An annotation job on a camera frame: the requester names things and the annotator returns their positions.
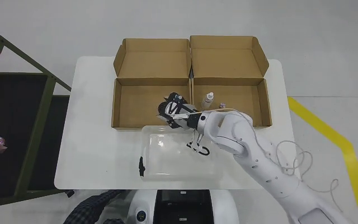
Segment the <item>yellow floor stripe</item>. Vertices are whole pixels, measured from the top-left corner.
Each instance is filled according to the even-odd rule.
[[[342,150],[356,203],[358,205],[358,160],[354,153],[353,144],[344,136],[336,132],[333,128],[328,126],[328,124],[321,121],[316,115],[307,110],[292,97],[288,97],[288,102],[290,110]]]

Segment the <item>spray bottle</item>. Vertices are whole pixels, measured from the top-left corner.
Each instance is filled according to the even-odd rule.
[[[214,101],[214,93],[210,92],[206,94],[201,102],[201,110],[207,110],[213,101]]]

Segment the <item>black panel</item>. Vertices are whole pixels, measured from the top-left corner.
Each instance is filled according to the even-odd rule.
[[[0,197],[14,194],[47,76],[0,75]]]
[[[28,190],[55,189],[54,179],[69,96],[53,96]]]
[[[158,190],[154,224],[213,224],[209,190]]]

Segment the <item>tabletop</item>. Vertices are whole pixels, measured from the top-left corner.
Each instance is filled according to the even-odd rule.
[[[77,60],[62,136],[54,184],[58,189],[261,189],[234,161],[218,152],[222,178],[217,180],[144,181],[139,176],[141,130],[111,128],[112,96],[116,74],[114,57],[81,57]],[[258,128],[274,144],[294,141],[281,63],[268,60],[267,81],[272,123]],[[293,144],[282,152],[290,164]]]

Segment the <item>transparent plastic bin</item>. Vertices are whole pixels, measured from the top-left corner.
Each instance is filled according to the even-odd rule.
[[[220,179],[221,169],[216,164],[219,148],[203,138],[200,146],[209,150],[207,156],[199,154],[207,151],[196,146],[193,130],[172,129],[169,126],[145,126],[142,129],[142,158],[145,171],[143,180],[213,180]],[[195,145],[197,152],[188,147]]]

